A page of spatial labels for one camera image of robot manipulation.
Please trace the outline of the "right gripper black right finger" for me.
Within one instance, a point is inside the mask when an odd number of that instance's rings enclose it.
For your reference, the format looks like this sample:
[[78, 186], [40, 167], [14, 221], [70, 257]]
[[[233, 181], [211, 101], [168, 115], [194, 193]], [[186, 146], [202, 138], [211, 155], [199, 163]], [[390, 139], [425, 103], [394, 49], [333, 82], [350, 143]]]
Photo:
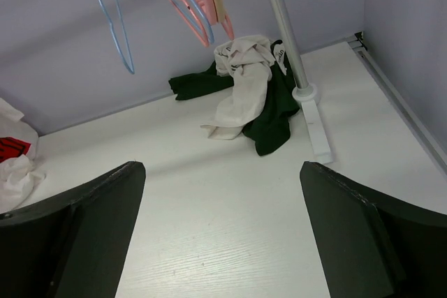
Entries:
[[446, 215], [320, 163], [300, 183], [331, 297], [446, 296]]

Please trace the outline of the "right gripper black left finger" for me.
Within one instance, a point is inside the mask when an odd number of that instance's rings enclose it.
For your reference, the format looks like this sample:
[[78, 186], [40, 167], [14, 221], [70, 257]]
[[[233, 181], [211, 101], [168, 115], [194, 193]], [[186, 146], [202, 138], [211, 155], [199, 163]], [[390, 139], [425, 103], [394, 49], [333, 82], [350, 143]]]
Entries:
[[114, 297], [145, 167], [130, 161], [1, 215], [2, 297]]

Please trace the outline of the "white and green t-shirt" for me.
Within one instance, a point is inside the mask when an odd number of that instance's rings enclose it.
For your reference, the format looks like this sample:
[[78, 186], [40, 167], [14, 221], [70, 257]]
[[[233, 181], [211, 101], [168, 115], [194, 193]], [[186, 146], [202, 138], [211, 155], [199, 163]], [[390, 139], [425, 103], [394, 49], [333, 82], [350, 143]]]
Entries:
[[169, 80], [176, 100], [191, 100], [231, 89], [209, 121], [201, 125], [213, 140], [239, 135], [266, 156], [291, 137], [289, 120], [300, 107], [292, 96], [293, 71], [282, 40], [262, 35], [236, 38], [214, 49], [211, 66]]

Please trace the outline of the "light blue wire hanger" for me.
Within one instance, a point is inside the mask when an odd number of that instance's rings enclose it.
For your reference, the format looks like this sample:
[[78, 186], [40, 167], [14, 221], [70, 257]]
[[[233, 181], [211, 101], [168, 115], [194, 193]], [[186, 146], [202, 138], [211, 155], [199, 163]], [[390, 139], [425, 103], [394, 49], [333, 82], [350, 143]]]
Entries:
[[133, 55], [131, 52], [129, 38], [126, 32], [126, 26], [124, 23], [124, 17], [119, 0], [113, 0], [117, 16], [116, 20], [112, 18], [104, 0], [97, 0], [97, 1], [108, 23], [110, 35], [112, 37], [115, 49], [119, 55], [119, 58], [121, 59], [122, 64], [128, 73], [134, 75], [135, 66], [133, 62]]

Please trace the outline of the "white t-shirt red print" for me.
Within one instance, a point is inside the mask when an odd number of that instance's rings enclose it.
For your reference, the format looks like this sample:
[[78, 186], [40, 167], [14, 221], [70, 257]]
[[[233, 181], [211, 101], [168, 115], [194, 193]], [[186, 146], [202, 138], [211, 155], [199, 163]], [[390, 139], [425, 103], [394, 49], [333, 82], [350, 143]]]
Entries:
[[1, 213], [21, 205], [45, 175], [34, 167], [38, 133], [1, 99]]

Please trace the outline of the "white metal clothes rack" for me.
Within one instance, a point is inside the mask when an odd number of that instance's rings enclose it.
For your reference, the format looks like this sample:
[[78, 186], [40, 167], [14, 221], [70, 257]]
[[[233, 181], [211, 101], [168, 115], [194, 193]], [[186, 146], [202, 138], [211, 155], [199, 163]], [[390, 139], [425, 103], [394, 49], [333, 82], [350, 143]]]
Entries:
[[270, 0], [270, 3], [294, 74], [293, 97], [304, 114], [315, 161], [320, 164], [331, 163], [332, 150], [318, 110], [320, 94], [317, 86], [307, 78], [286, 3], [284, 0]]

